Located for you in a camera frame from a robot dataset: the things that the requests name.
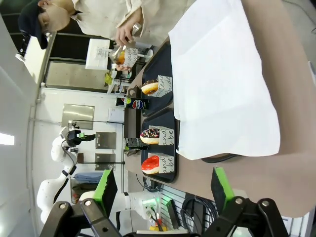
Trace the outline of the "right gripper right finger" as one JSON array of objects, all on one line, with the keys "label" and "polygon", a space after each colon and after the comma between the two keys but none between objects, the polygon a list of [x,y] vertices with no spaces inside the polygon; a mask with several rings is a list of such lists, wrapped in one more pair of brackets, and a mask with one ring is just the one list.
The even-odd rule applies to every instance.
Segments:
[{"label": "right gripper right finger", "polygon": [[275,201],[262,198],[252,202],[236,196],[222,167],[213,168],[211,191],[218,217],[205,231],[206,237],[231,237],[238,227],[253,237],[287,237],[288,231]]}]

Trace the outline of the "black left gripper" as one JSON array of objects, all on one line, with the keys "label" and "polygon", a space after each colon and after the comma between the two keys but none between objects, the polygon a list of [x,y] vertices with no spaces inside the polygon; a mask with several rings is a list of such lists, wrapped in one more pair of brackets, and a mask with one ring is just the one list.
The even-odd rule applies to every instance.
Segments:
[{"label": "black left gripper", "polygon": [[93,141],[96,138],[95,134],[86,135],[78,129],[69,130],[66,135],[66,143],[68,147],[78,146],[82,141]]}]

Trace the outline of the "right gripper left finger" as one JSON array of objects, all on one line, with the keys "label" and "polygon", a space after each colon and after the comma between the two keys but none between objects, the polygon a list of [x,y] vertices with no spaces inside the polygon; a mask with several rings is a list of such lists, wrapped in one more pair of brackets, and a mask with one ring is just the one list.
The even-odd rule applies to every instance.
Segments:
[{"label": "right gripper left finger", "polygon": [[118,188],[113,170],[104,170],[95,194],[75,205],[58,201],[54,204],[41,237],[77,237],[82,229],[92,229],[97,237],[120,237],[109,219]]}]

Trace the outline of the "person's left hand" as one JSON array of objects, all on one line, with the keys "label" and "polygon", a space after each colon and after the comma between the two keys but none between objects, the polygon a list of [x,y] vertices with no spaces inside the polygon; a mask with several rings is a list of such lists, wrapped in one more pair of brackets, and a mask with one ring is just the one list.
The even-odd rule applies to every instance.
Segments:
[{"label": "person's left hand", "polygon": [[117,28],[116,32],[116,43],[119,46],[128,45],[134,40],[132,35],[133,23],[124,23],[122,26]]}]

